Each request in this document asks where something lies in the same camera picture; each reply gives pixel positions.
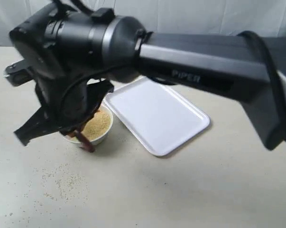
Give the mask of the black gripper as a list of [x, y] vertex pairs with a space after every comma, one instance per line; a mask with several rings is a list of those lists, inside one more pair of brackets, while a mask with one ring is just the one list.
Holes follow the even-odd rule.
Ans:
[[49, 79], [35, 75], [35, 92], [41, 107], [14, 134], [27, 146], [32, 139], [74, 130], [90, 121], [108, 93], [114, 92], [101, 73]]

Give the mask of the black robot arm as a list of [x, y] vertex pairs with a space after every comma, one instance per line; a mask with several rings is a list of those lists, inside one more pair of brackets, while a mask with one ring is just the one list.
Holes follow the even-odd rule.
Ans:
[[134, 17], [92, 11], [79, 0], [52, 1], [9, 37], [23, 57], [9, 80], [35, 81], [41, 103], [15, 131], [24, 145], [80, 128], [113, 90], [112, 81], [140, 75], [236, 100], [267, 149], [286, 142], [286, 37], [148, 32]]

